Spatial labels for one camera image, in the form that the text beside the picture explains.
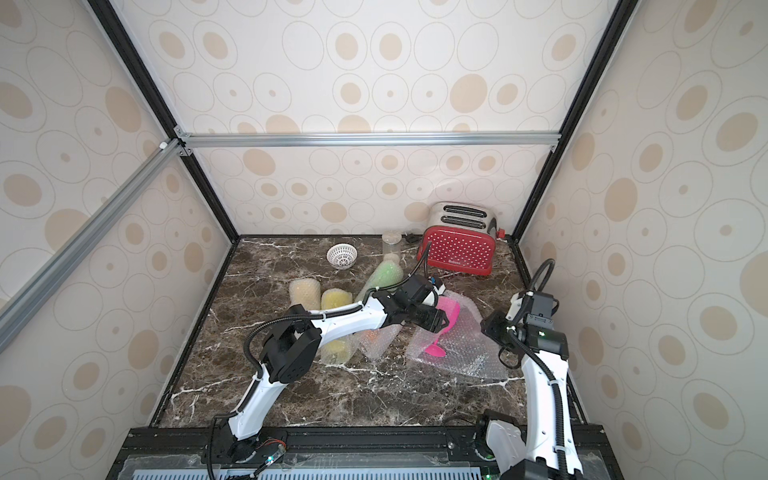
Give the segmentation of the pink plastic wine glass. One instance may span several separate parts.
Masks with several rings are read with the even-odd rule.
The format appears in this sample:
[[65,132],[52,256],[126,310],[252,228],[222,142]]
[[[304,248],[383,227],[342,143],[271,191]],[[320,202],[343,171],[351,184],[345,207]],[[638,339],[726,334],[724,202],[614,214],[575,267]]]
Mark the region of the pink plastic wine glass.
[[440,339],[456,324],[460,313],[460,305],[454,299],[441,296],[437,308],[445,314],[447,325],[436,334],[435,339],[425,348],[424,353],[431,357],[443,358],[447,353],[445,349],[439,345],[439,342]]

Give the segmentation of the orange glass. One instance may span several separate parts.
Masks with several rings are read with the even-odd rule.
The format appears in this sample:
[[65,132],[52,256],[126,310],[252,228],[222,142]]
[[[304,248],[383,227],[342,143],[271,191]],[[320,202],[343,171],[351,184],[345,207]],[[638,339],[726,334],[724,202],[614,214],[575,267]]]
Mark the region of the orange glass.
[[377,360],[384,355],[401,329],[400,324],[390,325],[382,329],[356,333],[355,338],[363,355],[369,360]]

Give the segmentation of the clear bubble wrap sheet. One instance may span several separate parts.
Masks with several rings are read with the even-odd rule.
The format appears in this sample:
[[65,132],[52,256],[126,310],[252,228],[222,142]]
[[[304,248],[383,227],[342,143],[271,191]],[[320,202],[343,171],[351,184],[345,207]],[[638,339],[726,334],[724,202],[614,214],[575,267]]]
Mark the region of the clear bubble wrap sheet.
[[446,291],[440,301],[457,306],[453,326],[435,334],[416,329],[406,357],[459,376],[505,379],[508,372],[497,357],[498,346],[481,333],[482,317],[475,303],[452,291]]

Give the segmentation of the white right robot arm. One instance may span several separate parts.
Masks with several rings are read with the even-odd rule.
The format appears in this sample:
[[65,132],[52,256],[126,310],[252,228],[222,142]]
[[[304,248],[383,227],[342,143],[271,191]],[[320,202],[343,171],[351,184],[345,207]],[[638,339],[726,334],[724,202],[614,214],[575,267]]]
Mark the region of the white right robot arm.
[[532,290],[516,294],[504,313],[481,322],[482,333],[520,359],[526,386],[526,432],[491,419],[483,442],[502,479],[582,479],[567,402],[569,350],[554,329],[555,298]]

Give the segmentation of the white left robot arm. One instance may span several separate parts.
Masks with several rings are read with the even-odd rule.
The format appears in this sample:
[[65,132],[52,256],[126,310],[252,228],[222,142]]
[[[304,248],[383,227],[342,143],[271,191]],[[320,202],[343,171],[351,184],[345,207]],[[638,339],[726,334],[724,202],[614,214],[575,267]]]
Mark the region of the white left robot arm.
[[244,441],[259,434],[284,388],[310,370],[326,344],[407,323],[431,333],[445,329],[447,314],[438,308],[444,291],[440,279],[412,274],[394,285],[368,290],[362,301],[351,305],[320,311],[294,305],[286,315],[258,325],[243,342],[243,353],[255,374],[228,415],[234,438]]

